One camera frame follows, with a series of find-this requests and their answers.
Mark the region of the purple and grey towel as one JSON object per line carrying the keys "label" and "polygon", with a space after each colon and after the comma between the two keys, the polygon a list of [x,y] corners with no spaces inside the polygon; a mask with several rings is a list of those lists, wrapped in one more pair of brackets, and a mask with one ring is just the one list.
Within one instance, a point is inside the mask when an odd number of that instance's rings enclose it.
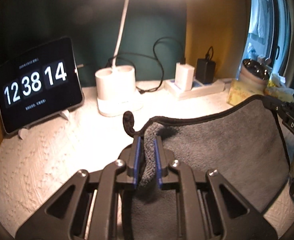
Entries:
{"label": "purple and grey towel", "polygon": [[123,116],[125,132],[143,138],[144,164],[134,192],[122,196],[125,239],[176,239],[173,191],[156,183],[154,138],[196,171],[217,169],[258,211],[264,212],[288,179],[289,156],[277,114],[255,95],[221,113],[193,119],[155,116],[141,130]]}

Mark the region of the yellow wipes pack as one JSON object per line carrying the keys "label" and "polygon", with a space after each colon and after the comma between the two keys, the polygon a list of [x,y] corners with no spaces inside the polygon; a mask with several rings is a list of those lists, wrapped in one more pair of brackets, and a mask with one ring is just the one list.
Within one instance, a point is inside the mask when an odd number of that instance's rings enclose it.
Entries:
{"label": "yellow wipes pack", "polygon": [[294,102],[294,89],[286,87],[282,82],[283,79],[284,77],[272,73],[267,87],[264,89],[264,94],[285,102]]}

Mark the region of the yellow tissue box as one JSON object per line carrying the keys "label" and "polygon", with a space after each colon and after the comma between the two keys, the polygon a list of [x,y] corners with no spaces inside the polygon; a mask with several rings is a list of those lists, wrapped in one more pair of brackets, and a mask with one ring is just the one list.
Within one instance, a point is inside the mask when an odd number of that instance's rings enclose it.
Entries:
{"label": "yellow tissue box", "polygon": [[227,103],[235,106],[256,94],[263,95],[263,92],[242,81],[233,79],[227,96]]}

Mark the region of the white power strip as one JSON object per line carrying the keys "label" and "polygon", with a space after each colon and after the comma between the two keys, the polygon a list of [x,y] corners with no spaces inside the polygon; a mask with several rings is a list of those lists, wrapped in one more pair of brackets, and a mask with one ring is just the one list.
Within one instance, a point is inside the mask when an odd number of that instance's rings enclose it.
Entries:
{"label": "white power strip", "polygon": [[178,88],[174,83],[174,79],[166,80],[164,83],[164,88],[168,92],[170,92],[177,100],[185,100],[220,93],[223,92],[224,87],[225,83],[221,80],[214,81],[211,84],[202,84],[194,79],[192,83],[192,88],[188,91],[183,91]]}

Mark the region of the black power adapter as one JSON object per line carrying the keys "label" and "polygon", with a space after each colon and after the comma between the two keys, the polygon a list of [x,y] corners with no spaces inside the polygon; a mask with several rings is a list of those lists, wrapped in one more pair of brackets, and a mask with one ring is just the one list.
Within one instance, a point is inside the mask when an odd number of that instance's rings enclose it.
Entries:
{"label": "black power adapter", "polygon": [[195,78],[202,84],[210,84],[214,80],[216,63],[212,60],[214,48],[210,46],[204,59],[197,59]]}

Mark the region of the white hanging shirt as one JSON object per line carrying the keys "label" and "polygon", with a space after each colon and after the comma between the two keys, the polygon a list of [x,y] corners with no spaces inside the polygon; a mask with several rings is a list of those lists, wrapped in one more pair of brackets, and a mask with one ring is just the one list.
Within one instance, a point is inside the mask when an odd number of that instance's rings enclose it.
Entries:
{"label": "white hanging shirt", "polygon": [[266,0],[251,0],[250,24],[248,33],[259,38],[266,37],[266,12],[264,2]]}

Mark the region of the white charger plug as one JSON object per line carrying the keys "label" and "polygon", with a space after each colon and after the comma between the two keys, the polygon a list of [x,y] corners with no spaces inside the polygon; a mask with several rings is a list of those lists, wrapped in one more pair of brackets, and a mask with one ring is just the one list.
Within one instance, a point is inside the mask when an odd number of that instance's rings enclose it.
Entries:
{"label": "white charger plug", "polygon": [[192,89],[194,72],[195,67],[186,63],[176,63],[174,84],[184,92],[190,91]]}

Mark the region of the white desk lamp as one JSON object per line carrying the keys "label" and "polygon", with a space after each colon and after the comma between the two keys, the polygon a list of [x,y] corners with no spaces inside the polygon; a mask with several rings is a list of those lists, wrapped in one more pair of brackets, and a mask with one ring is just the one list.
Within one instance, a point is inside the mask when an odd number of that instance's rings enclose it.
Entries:
{"label": "white desk lamp", "polygon": [[[174,40],[182,49],[180,62],[185,63],[185,46],[178,39],[170,36],[164,36],[157,39],[152,47],[153,55],[146,55],[136,52],[120,51],[129,9],[130,0],[124,0],[122,17],[120,20],[119,32],[113,56],[107,60],[106,67],[95,72],[95,81],[97,85],[97,106],[102,116],[114,117],[120,116],[125,111],[136,111],[141,109],[141,95],[158,91],[163,82],[165,71],[155,48],[160,42],[165,40]],[[160,67],[161,77],[158,86],[142,89],[137,86],[135,64],[128,61],[128,64],[118,65],[117,60],[124,55],[138,56],[157,62]]]}

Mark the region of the yellow curtain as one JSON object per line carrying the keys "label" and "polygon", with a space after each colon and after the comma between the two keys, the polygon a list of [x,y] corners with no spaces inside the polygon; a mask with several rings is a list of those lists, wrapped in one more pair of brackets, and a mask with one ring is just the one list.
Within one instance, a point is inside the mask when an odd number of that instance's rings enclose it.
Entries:
{"label": "yellow curtain", "polygon": [[195,66],[214,49],[215,77],[235,78],[250,22],[251,0],[186,0],[186,62]]}

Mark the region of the tablet showing clock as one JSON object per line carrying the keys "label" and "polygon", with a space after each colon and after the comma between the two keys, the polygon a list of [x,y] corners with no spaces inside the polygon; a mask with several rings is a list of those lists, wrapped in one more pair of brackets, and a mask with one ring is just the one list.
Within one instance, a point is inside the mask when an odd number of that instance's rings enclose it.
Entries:
{"label": "tablet showing clock", "polygon": [[14,134],[83,104],[71,38],[34,47],[0,65],[0,116]]}

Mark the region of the dark green curtain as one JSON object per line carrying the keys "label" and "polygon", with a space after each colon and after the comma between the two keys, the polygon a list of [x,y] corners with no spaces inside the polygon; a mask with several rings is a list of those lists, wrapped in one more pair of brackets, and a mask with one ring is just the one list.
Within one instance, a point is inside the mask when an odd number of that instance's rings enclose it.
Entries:
{"label": "dark green curtain", "polygon": [[[0,65],[29,48],[72,39],[83,86],[113,56],[125,0],[0,0]],[[138,80],[171,79],[183,55],[186,0],[130,0],[117,62]]]}

